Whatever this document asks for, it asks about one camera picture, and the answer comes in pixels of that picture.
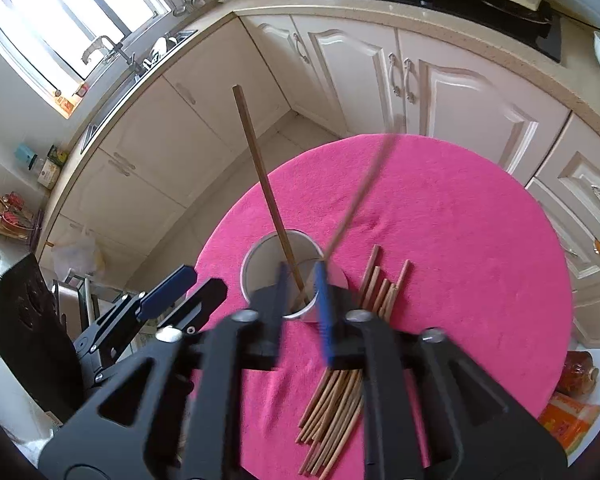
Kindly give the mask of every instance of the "table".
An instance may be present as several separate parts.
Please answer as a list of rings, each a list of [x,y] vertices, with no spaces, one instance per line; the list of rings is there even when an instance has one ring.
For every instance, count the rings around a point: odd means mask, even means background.
[[[273,171],[270,182],[285,226],[324,248],[380,142],[377,135],[351,137]],[[229,291],[209,326],[244,307],[240,264],[251,245],[273,230],[257,184],[213,232],[196,269],[199,280],[220,277]],[[408,332],[442,327],[538,416],[560,377],[572,313],[562,248],[533,197],[475,153],[401,136],[333,256],[350,288],[360,286],[374,243],[383,248],[381,267],[392,282],[405,258],[413,262],[392,325]],[[245,373],[242,465],[260,480],[301,478],[308,447],[294,443],[297,424],[323,370],[317,327],[288,322],[279,369]],[[331,478],[363,478],[362,425]]]

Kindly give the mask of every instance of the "black glass cooktop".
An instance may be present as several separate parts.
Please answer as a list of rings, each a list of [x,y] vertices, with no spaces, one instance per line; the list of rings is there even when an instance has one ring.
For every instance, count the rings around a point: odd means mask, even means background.
[[[509,0],[384,0],[452,14],[507,36],[560,62],[560,16],[548,2],[532,11]]]

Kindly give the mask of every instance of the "floor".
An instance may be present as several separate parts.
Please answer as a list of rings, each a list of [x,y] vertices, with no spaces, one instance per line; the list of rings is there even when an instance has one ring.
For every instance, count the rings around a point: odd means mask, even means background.
[[[336,136],[300,115],[260,144],[267,172],[295,156],[317,146],[338,140]],[[213,230],[231,207],[258,181],[250,158],[242,162],[227,180],[202,204],[196,205],[192,216],[179,222],[169,232],[131,277],[128,287],[150,290],[181,264],[195,264]]]

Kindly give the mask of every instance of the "beige countertop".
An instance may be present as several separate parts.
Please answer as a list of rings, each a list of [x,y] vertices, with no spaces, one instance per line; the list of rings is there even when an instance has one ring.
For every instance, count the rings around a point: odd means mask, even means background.
[[[234,19],[250,14],[304,14],[348,18],[410,30],[460,46],[496,62],[532,82],[573,110],[600,134],[600,67],[593,51],[593,34],[566,18],[562,19],[562,62],[557,64],[519,41],[434,10],[378,0],[232,0],[218,4],[186,29],[198,32],[174,48],[121,101],[100,127],[87,150],[80,154],[82,140],[71,152],[46,204],[40,257],[60,208],[87,160],[115,123],[156,78],[213,31]]]

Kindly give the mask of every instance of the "orange packet on window sill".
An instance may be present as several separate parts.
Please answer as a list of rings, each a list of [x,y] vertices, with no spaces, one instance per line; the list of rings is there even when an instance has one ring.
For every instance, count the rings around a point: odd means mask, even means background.
[[[555,392],[538,422],[571,454],[582,442],[600,414],[598,404],[584,404]]]

